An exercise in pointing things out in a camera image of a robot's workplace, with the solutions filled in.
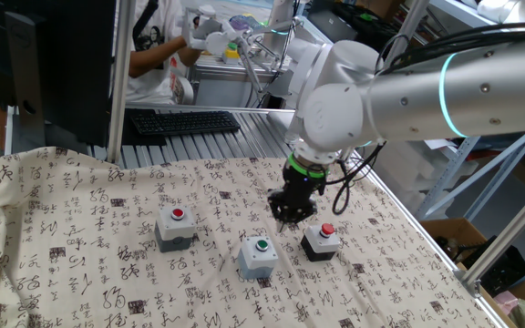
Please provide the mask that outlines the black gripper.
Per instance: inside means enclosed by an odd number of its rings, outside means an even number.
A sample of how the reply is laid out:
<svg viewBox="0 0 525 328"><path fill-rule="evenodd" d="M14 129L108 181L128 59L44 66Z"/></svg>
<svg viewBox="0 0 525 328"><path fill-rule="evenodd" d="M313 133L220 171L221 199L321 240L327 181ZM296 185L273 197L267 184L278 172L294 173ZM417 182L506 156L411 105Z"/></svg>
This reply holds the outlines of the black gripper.
<svg viewBox="0 0 525 328"><path fill-rule="evenodd" d="M309 166L304 173L295 166L283 170L284 186L282 189L269 189L267 200L276 221L277 231L285 226L292 226L308 219L317 212L312 195L324 190L326 183L325 166Z"/></svg>

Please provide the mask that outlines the white gloved hand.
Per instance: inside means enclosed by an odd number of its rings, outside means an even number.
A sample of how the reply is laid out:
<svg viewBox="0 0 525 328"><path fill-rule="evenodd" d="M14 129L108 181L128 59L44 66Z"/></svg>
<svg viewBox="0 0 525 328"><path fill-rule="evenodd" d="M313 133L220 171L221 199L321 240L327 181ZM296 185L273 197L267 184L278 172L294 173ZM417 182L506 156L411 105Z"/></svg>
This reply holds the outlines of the white gloved hand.
<svg viewBox="0 0 525 328"><path fill-rule="evenodd" d="M186 47L195 49L195 50L204 50L205 40L198 39L195 37L195 32L197 31L200 23L200 18L198 16L191 17L190 20L183 21L181 23L182 36L186 42Z"/></svg>

